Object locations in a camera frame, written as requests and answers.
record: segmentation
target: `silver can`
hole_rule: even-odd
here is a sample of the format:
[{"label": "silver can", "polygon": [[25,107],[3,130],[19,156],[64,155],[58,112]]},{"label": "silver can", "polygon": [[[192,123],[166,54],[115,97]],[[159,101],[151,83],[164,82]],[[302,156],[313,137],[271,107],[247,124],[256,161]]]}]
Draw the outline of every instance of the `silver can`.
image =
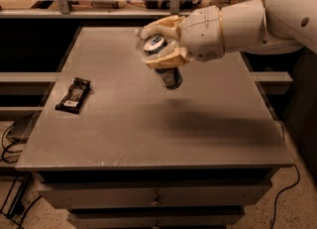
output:
[{"label": "silver can", "polygon": [[[144,43],[143,49],[148,56],[157,54],[160,50],[166,47],[167,41],[162,35],[154,35]],[[175,89],[179,87],[182,82],[182,76],[178,67],[172,68],[157,68],[156,74],[161,84],[167,89]]]}]

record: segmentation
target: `speckled floor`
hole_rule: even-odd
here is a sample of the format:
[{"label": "speckled floor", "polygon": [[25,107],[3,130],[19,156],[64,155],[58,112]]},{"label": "speckled floor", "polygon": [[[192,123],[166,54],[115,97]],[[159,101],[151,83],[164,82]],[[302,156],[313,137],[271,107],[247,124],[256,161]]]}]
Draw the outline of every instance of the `speckled floor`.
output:
[{"label": "speckled floor", "polygon": [[[317,228],[317,183],[313,179],[307,165],[298,153],[296,144],[291,135],[283,127],[285,133],[285,144],[294,157],[300,172],[299,184],[284,192],[278,199],[276,209],[276,220],[274,229],[308,229]],[[273,216],[273,205],[278,192],[292,185],[297,180],[295,168],[281,169],[271,179],[273,187],[270,191],[253,206],[246,206],[246,215],[236,224],[227,226],[227,229],[268,229]],[[0,177],[0,204],[10,188],[11,177]],[[37,183],[34,181],[28,189],[24,204],[27,207],[38,194]],[[24,220],[25,229],[74,229],[65,219],[67,211],[53,209],[43,198],[40,199],[30,210]],[[19,222],[21,216],[15,216]],[[17,229],[10,220],[3,215],[0,216],[1,229]]]}]

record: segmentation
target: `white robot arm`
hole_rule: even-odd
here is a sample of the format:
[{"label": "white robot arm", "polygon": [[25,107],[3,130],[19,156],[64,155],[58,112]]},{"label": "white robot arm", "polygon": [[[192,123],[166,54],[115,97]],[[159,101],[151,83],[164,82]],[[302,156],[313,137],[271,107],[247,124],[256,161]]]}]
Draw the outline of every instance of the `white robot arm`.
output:
[{"label": "white robot arm", "polygon": [[152,56],[146,60],[151,68],[180,66],[189,59],[207,61],[236,51],[271,55],[307,47],[317,54],[315,5],[315,0],[265,0],[264,6],[262,1],[252,0],[222,9],[210,6],[186,18],[155,21],[138,35],[145,40],[159,33],[177,41],[175,49],[186,52],[178,57]]}]

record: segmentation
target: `table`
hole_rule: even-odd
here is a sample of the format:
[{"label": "table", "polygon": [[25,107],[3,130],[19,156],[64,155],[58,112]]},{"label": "table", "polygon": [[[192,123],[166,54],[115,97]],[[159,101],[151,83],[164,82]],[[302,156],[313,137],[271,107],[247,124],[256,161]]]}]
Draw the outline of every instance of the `table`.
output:
[{"label": "table", "polygon": [[[84,27],[17,164],[77,228],[223,226],[293,160],[239,53],[165,89],[134,27]],[[56,111],[91,80],[78,115]]]}]

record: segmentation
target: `drawer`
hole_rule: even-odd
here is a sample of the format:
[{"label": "drawer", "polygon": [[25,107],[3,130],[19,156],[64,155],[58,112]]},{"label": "drawer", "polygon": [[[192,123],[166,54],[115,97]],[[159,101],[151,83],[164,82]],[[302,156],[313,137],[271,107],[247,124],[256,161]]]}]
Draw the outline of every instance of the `drawer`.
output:
[{"label": "drawer", "polygon": [[39,193],[54,208],[96,209],[177,206],[245,206],[255,204],[271,187],[261,183],[191,182],[172,186],[107,183],[41,184]]},{"label": "drawer", "polygon": [[67,221],[78,229],[206,227],[235,224],[244,215],[238,207],[115,209],[70,213]]}]

